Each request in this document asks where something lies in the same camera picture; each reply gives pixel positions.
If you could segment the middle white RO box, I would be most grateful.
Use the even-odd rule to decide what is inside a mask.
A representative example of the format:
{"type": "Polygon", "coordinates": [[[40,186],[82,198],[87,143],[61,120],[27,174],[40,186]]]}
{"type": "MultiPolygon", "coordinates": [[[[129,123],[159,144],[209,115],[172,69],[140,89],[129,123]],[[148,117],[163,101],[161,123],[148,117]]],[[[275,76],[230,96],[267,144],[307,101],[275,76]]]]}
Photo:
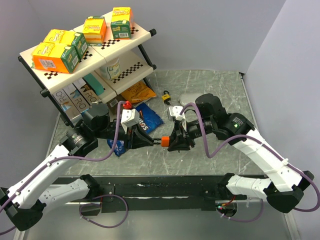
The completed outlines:
{"type": "Polygon", "coordinates": [[[90,104],[73,84],[64,87],[63,90],[71,99],[72,103],[75,105],[80,114],[89,109],[90,104]]]}

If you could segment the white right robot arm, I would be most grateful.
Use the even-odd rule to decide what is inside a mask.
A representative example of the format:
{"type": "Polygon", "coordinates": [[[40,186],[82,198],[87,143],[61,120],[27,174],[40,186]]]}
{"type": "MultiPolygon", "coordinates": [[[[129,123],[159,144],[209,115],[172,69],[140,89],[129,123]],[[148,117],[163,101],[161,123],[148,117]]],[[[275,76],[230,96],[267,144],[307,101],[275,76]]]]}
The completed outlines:
{"type": "Polygon", "coordinates": [[[195,139],[202,138],[206,156],[213,158],[219,149],[209,152],[207,135],[214,134],[223,145],[229,144],[241,151],[263,171],[265,178],[227,173],[218,187],[223,199],[237,195],[259,198],[279,212],[289,213],[297,209],[309,186],[317,195],[320,193],[310,171],[291,165],[245,116],[228,113],[217,96],[200,95],[185,106],[170,106],[167,113],[174,122],[174,129],[170,136],[161,139],[161,146],[169,152],[189,151],[195,146],[195,139]]]}

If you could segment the orange padlock with keys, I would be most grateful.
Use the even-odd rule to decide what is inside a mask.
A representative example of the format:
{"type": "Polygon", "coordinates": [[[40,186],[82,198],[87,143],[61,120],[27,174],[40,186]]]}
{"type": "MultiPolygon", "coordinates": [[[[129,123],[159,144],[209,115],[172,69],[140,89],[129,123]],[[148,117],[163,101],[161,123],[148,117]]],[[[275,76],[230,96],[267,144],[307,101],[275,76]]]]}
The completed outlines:
{"type": "Polygon", "coordinates": [[[168,148],[171,144],[170,136],[162,136],[161,138],[153,138],[152,142],[154,145],[161,145],[164,148],[168,148]]]}

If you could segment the grey silver sponge pad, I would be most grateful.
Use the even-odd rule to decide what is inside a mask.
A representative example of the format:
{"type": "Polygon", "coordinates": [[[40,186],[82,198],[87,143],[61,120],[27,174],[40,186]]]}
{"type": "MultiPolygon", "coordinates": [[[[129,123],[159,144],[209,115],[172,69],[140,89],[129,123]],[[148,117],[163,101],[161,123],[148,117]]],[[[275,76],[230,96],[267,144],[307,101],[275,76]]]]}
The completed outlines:
{"type": "Polygon", "coordinates": [[[185,106],[189,103],[195,103],[196,99],[201,95],[201,93],[183,93],[179,96],[178,102],[181,106],[185,106]]]}

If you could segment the yellow padlock with key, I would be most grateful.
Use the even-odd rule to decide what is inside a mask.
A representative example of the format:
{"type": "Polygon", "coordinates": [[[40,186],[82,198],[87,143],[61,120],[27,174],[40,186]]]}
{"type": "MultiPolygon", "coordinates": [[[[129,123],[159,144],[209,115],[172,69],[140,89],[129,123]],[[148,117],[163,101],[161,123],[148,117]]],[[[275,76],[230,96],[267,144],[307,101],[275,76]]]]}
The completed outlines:
{"type": "Polygon", "coordinates": [[[162,101],[166,104],[166,105],[170,105],[171,104],[171,95],[170,92],[167,90],[163,91],[163,94],[161,96],[162,101]]]}

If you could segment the blue Doritos chip bag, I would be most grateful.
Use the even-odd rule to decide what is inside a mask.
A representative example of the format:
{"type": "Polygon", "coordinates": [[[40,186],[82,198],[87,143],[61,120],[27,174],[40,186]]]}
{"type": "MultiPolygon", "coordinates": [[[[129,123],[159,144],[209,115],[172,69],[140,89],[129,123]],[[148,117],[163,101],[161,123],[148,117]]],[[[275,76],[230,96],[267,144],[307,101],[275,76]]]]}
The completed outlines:
{"type": "MultiPolygon", "coordinates": [[[[140,125],[148,135],[164,124],[164,121],[162,120],[162,118],[145,103],[141,103],[138,106],[132,106],[129,101],[119,101],[117,104],[117,112],[114,118],[114,120],[117,120],[117,125],[121,124],[123,109],[125,110],[136,109],[139,112],[139,122],[137,125],[140,125]]],[[[128,132],[130,135],[130,140],[131,140],[131,137],[134,135],[135,125],[125,129],[125,132],[128,132]]],[[[129,149],[113,149],[112,148],[110,149],[108,155],[111,156],[112,154],[115,154],[115,156],[120,157],[127,150],[129,149]]]]}

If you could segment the white ro box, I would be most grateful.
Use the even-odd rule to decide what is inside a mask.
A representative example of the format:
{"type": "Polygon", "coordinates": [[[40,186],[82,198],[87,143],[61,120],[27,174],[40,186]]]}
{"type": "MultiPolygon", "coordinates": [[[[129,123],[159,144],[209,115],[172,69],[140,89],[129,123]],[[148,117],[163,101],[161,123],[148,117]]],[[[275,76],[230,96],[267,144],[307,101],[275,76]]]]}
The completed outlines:
{"type": "Polygon", "coordinates": [[[63,90],[71,99],[72,103],[75,105],[80,114],[89,109],[90,104],[73,84],[64,87],[63,90]]]}
{"type": "Polygon", "coordinates": [[[53,94],[53,97],[59,103],[72,124],[75,125],[81,119],[81,114],[65,91],[63,89],[58,90],[53,94]]]}

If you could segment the beige two-tier shelf rack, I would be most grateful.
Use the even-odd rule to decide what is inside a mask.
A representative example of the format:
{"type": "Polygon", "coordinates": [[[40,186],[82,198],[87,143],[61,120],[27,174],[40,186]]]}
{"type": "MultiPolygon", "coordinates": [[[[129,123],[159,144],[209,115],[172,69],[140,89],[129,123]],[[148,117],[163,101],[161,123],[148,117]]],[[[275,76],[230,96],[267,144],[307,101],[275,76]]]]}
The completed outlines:
{"type": "Polygon", "coordinates": [[[72,74],[32,68],[33,61],[31,54],[34,50],[33,47],[21,52],[18,60],[40,86],[40,94],[44,98],[48,97],[58,109],[60,118],[64,124],[66,126],[73,126],[70,118],[53,97],[53,93],[72,84],[77,79],[87,74],[94,75],[103,85],[104,92],[101,94],[101,101],[104,103],[109,102],[140,81],[144,81],[147,86],[150,85],[147,77],[157,67],[150,60],[143,47],[143,43],[156,35],[157,31],[154,28],[146,30],[137,23],[134,23],[131,33],[133,34],[131,39],[114,39],[111,30],[108,29],[102,45],[90,46],[72,74]],[[99,68],[115,58],[119,58],[120,76],[115,80],[107,82],[101,73],[99,73],[99,68]]]}

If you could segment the yellow honey dijon chip bag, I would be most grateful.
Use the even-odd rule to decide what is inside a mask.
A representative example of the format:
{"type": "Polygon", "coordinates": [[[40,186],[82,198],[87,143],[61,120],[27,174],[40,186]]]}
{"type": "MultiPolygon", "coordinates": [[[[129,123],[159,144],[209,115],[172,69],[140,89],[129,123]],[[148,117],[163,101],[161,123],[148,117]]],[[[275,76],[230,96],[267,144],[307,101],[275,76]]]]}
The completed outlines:
{"type": "Polygon", "coordinates": [[[123,91],[121,96],[132,104],[138,104],[150,98],[155,98],[157,95],[144,82],[140,81],[123,91]]]}

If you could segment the front orange sponge box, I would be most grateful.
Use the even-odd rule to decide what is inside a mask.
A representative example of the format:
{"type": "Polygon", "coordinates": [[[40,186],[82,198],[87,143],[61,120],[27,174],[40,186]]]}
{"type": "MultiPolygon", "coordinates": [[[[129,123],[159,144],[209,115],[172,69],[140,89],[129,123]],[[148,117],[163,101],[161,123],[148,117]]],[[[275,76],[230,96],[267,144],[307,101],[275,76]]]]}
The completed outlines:
{"type": "Polygon", "coordinates": [[[31,53],[37,70],[72,74],[80,62],[76,48],[62,43],[41,42],[31,53]]]}

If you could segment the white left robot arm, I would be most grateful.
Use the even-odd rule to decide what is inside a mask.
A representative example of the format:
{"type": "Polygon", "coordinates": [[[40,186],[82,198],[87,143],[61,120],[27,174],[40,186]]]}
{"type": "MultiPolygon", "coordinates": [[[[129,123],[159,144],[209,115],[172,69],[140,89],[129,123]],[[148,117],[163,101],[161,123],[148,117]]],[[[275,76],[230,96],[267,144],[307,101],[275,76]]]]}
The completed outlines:
{"type": "Polygon", "coordinates": [[[37,224],[46,212],[75,200],[95,200],[99,195],[99,183],[89,174],[74,182],[49,190],[49,186],[61,174],[78,163],[88,161],[86,156],[98,147],[98,139],[124,141],[127,149],[153,146],[151,138],[140,126],[140,114],[136,109],[125,109],[125,102],[117,105],[117,116],[110,121],[109,108],[104,103],[94,103],[74,128],[31,173],[15,185],[0,189],[0,209],[19,231],[37,224]]]}

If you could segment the white paper cup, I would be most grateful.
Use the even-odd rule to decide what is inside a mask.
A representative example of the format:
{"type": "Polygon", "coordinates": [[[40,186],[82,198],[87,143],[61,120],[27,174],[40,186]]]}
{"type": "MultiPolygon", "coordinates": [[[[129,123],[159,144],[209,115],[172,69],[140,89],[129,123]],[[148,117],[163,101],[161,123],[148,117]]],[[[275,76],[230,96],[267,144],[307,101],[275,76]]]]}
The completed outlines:
{"type": "Polygon", "coordinates": [[[115,80],[120,76],[121,67],[119,58],[114,58],[99,68],[100,75],[106,80],[115,80]]]}

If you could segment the orange yellow sponge pack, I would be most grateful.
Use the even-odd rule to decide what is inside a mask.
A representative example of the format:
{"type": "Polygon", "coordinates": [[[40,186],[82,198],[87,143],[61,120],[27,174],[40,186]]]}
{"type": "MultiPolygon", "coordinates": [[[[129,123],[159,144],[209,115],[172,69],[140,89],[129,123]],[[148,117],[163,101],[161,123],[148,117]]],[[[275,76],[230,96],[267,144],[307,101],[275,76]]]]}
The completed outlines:
{"type": "Polygon", "coordinates": [[[107,24],[103,16],[89,16],[82,29],[86,42],[91,45],[102,44],[106,31],[107,24]]]}

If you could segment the green yellow sponge box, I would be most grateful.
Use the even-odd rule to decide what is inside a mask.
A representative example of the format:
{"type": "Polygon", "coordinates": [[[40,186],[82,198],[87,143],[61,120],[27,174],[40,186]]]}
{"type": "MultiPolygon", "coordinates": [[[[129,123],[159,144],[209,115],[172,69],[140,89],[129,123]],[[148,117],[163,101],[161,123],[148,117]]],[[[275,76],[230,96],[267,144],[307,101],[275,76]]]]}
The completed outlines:
{"type": "Polygon", "coordinates": [[[131,39],[133,12],[130,7],[114,7],[111,15],[110,28],[115,40],[131,39]]]}

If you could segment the teal box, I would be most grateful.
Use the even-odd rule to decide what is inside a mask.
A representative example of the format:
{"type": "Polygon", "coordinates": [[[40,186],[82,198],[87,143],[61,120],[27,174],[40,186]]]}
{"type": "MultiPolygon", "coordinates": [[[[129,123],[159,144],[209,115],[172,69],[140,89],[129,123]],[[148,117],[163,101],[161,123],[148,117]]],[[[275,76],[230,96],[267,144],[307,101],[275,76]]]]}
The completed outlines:
{"type": "Polygon", "coordinates": [[[88,85],[90,85],[91,89],[95,92],[97,96],[100,96],[104,93],[105,88],[92,73],[85,75],[83,79],[88,85]]]}

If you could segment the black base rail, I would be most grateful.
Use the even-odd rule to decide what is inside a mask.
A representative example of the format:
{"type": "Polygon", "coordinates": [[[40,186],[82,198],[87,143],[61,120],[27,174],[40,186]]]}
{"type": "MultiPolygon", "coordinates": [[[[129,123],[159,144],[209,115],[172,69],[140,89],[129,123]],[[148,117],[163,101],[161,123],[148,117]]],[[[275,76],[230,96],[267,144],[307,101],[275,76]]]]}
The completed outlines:
{"type": "Polygon", "coordinates": [[[216,203],[246,200],[224,186],[222,175],[95,176],[103,213],[117,211],[215,211],[216,203]]]}

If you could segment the brown snack bag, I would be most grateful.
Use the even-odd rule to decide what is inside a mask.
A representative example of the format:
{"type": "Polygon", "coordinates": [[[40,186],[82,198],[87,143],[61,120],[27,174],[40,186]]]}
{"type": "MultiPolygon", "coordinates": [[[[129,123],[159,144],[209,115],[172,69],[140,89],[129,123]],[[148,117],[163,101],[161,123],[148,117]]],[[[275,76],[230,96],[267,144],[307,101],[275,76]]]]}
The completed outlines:
{"type": "Polygon", "coordinates": [[[114,97],[113,99],[111,99],[110,101],[108,101],[106,104],[109,108],[109,111],[113,114],[116,115],[117,114],[117,109],[118,109],[118,103],[120,101],[124,101],[126,102],[127,100],[120,94],[117,95],[116,97],[114,97]]]}

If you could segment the left white RO box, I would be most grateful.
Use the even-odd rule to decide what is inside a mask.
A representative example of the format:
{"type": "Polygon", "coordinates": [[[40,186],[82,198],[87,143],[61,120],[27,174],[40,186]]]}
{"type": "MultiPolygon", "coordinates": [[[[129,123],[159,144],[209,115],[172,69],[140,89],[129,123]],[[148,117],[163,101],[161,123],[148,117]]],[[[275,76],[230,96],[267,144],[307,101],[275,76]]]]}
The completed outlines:
{"type": "Polygon", "coordinates": [[[81,114],[65,91],[63,89],[58,90],[53,94],[53,97],[59,103],[72,124],[75,125],[81,119],[81,114]]]}

